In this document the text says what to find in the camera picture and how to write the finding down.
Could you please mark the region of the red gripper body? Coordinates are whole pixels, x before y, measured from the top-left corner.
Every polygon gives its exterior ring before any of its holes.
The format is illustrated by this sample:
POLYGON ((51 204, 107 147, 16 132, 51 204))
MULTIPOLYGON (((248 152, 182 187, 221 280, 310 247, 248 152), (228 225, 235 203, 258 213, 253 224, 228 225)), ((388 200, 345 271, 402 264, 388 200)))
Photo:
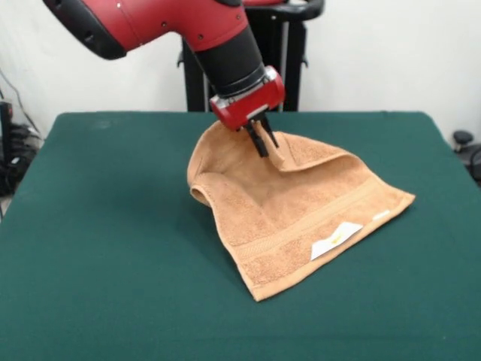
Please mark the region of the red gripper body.
POLYGON ((284 98, 283 80, 277 70, 269 65, 265 68, 261 83, 230 98, 215 95, 210 99, 210 107, 226 128, 237 131, 261 112, 280 105, 284 98))

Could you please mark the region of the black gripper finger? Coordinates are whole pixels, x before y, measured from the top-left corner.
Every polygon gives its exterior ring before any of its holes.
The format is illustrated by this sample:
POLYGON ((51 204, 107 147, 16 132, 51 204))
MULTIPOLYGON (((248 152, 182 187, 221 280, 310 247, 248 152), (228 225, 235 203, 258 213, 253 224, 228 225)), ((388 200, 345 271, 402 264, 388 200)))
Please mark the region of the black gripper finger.
POLYGON ((258 152, 259 156, 261 158, 268 157, 268 149, 266 148, 262 137, 259 135, 259 133, 256 130, 256 122, 253 120, 250 120, 245 125, 245 130, 247 131, 247 134, 249 135, 251 141, 253 142, 253 145, 256 151, 258 152))
POLYGON ((260 118, 260 124, 262 126, 262 128, 264 129, 264 131, 266 132, 266 134, 269 136, 270 140, 272 141, 272 143, 274 144, 274 146, 276 148, 279 147, 279 144, 277 142, 277 139, 275 138, 274 136, 274 132, 273 130, 271 129, 271 126, 270 126, 270 123, 268 121, 268 118, 265 114, 263 114, 260 118))

